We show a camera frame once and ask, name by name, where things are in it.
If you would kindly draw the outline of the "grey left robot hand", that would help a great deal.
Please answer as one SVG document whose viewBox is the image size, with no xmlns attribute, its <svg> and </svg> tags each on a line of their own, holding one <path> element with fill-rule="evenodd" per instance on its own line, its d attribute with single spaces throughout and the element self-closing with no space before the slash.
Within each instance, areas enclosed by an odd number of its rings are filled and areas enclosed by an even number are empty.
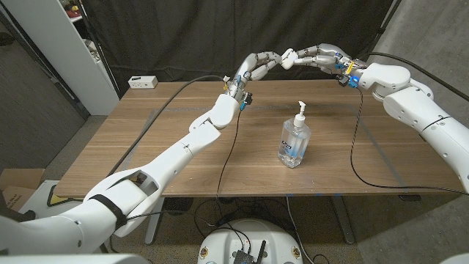
<svg viewBox="0 0 469 264">
<path fill-rule="evenodd" d="M 268 71 L 281 63 L 281 56 L 273 51 L 249 54 L 239 66 L 232 79 L 225 81 L 224 94 L 231 96 L 243 109 L 252 103 L 252 94 L 245 91 L 249 81 L 258 81 Z"/>
</svg>

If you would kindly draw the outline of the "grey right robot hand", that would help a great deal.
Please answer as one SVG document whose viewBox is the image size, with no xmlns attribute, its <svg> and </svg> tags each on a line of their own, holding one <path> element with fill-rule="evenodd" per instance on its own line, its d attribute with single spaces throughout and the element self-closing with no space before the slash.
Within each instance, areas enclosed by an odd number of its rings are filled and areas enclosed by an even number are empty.
<svg viewBox="0 0 469 264">
<path fill-rule="evenodd" d="M 318 67 L 322 72 L 331 74 L 345 87 L 358 88 L 366 62 L 353 59 L 339 47 L 321 43 L 294 52 L 294 65 Z"/>
</svg>

